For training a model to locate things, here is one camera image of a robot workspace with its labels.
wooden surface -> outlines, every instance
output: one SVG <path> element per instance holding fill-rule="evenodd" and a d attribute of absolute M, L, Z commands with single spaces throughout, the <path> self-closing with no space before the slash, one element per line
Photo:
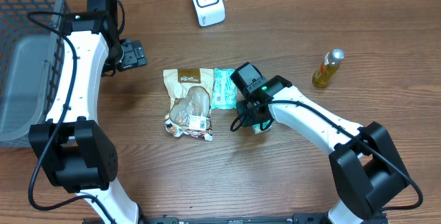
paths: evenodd
<path fill-rule="evenodd" d="M 226 20 L 199 28 L 191 0 L 121 0 L 123 37 L 140 39 L 148 66 L 104 78 L 99 123 L 119 153 L 118 178 L 148 216 L 201 218 L 325 212 L 338 197 L 327 157 L 297 132 L 235 133 L 234 110 L 214 110 L 214 140 L 174 138 L 163 118 L 170 68 L 237 68 L 279 74 L 333 113 L 390 132 L 424 192 L 421 208 L 390 212 L 391 223 L 439 223 L 441 215 L 441 0 L 224 0 Z M 85 9 L 85 0 L 68 0 Z M 324 90 L 313 71 L 333 48 L 346 59 Z M 52 212 L 28 203 L 31 149 L 0 150 L 0 223 L 80 223 L 79 202 Z M 40 174 L 37 202 L 69 197 Z M 414 203 L 406 189 L 392 203 Z"/>

brown package label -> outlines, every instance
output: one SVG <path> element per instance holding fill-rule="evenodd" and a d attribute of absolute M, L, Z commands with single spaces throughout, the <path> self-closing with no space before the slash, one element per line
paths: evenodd
<path fill-rule="evenodd" d="M 201 71 L 199 69 L 178 69 L 179 83 L 200 83 Z"/>

plastic package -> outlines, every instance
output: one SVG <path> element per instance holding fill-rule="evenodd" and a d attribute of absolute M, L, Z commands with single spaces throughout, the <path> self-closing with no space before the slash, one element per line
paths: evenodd
<path fill-rule="evenodd" d="M 213 140 L 211 99 L 212 69 L 164 70 L 164 84 L 170 96 L 165 129 L 175 137 L 190 135 Z"/>
<path fill-rule="evenodd" d="M 214 93 L 212 109 L 231 110 L 236 108 L 237 87 L 230 79 L 234 69 L 214 68 Z"/>

wooden table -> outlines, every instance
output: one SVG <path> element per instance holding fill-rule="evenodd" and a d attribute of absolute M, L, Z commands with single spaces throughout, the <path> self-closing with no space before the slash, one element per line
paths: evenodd
<path fill-rule="evenodd" d="M 279 74 L 333 113 L 390 132 L 424 192 L 421 208 L 390 212 L 391 223 L 439 223 L 441 215 L 441 0 L 224 0 L 226 20 L 199 28 L 191 0 L 121 0 L 123 37 L 140 39 L 148 66 L 101 81 L 99 123 L 116 145 L 128 195 L 148 216 L 202 218 L 325 212 L 338 200 L 328 158 L 297 132 L 275 124 L 231 133 L 234 110 L 214 110 L 214 140 L 174 138 L 163 119 L 170 68 L 237 68 L 252 62 Z M 86 0 L 68 0 L 73 11 Z M 324 90 L 311 84 L 326 52 L 346 59 Z M 84 202 L 51 212 L 28 203 L 37 159 L 0 150 L 0 223 L 80 223 Z M 42 205 L 66 199 L 44 174 Z M 408 188 L 390 204 L 414 203 Z"/>

white sticker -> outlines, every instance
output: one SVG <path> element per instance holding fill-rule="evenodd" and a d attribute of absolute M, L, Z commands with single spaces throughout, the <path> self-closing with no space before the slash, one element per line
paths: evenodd
<path fill-rule="evenodd" d="M 190 124 L 188 126 L 191 130 L 206 130 L 207 117 L 190 115 Z"/>

